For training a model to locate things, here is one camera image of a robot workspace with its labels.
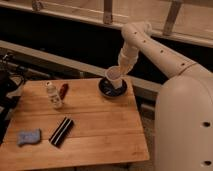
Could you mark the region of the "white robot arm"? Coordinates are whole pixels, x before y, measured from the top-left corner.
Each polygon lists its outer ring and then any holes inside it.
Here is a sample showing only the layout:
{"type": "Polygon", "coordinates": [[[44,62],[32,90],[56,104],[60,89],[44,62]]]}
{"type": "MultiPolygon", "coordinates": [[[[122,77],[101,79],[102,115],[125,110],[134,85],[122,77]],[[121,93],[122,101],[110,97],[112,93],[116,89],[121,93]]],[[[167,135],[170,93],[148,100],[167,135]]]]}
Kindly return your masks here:
{"type": "Polygon", "coordinates": [[[155,171],[213,171],[213,72],[151,38],[148,22],[122,27],[118,64],[132,70],[143,53],[164,75],[155,107],[155,171]]]}

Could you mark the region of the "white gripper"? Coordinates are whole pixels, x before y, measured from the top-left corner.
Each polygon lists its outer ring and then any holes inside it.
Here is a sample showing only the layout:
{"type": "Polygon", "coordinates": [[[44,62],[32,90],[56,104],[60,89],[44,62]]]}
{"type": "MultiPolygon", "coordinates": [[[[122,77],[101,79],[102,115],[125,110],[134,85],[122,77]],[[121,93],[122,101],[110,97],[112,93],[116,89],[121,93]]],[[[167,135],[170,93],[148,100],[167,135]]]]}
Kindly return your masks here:
{"type": "Polygon", "coordinates": [[[138,59],[139,50],[128,43],[125,43],[120,50],[117,66],[120,67],[121,75],[127,75],[138,59]]]}

